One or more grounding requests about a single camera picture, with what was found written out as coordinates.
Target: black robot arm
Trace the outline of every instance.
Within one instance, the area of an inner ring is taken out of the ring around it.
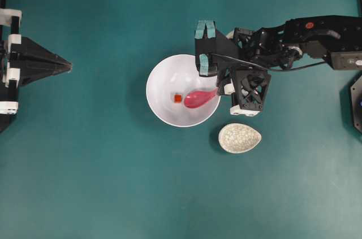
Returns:
[[[218,94],[231,96],[230,113],[255,116],[264,106],[268,71],[295,71],[324,63],[334,70],[360,70],[362,18],[292,19],[258,31],[235,28],[226,36],[216,30],[215,22],[200,21],[195,47],[200,76],[217,76]],[[303,54],[322,61],[294,68]]]

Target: bowl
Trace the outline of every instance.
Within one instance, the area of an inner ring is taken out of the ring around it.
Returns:
[[[261,141],[261,134],[250,126],[230,123],[219,132],[219,144],[228,153],[246,153]]]
[[[153,68],[147,79],[146,97],[151,110],[163,122],[176,127],[191,127],[211,117],[220,103],[220,96],[199,108],[190,109],[183,102],[175,103],[174,95],[181,94],[184,100],[191,91],[215,88],[216,76],[200,77],[195,56],[178,54],[162,60]]]

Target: white bracket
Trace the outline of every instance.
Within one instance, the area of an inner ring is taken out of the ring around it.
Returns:
[[[0,114],[2,115],[15,115],[18,108],[18,102],[0,102]]]
[[[21,16],[21,10],[0,8],[0,25],[11,26],[11,18],[18,17],[20,26]]]
[[[256,116],[260,111],[241,109],[239,105],[234,105],[230,108],[231,115],[245,115],[245,116]]]
[[[20,80],[20,68],[7,68],[6,70],[6,83],[5,86],[9,86],[9,81],[14,80],[16,81],[16,87],[19,85]]]
[[[7,52],[11,52],[11,44],[21,44],[20,34],[9,34],[7,38]]]
[[[232,80],[231,80],[230,84],[227,84],[224,86],[224,94],[232,95],[232,93],[234,93],[234,92],[235,92],[235,88],[234,88],[234,84],[232,83]]]

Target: red button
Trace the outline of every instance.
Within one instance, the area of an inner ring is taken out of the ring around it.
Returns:
[[[306,27],[307,29],[312,29],[312,28],[314,27],[314,23],[307,23],[307,24],[305,25],[305,27]]]

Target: red spoon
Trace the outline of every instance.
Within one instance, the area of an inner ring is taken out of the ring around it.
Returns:
[[[188,108],[198,108],[217,95],[217,88],[212,91],[194,91],[190,92],[184,100],[184,104]]]

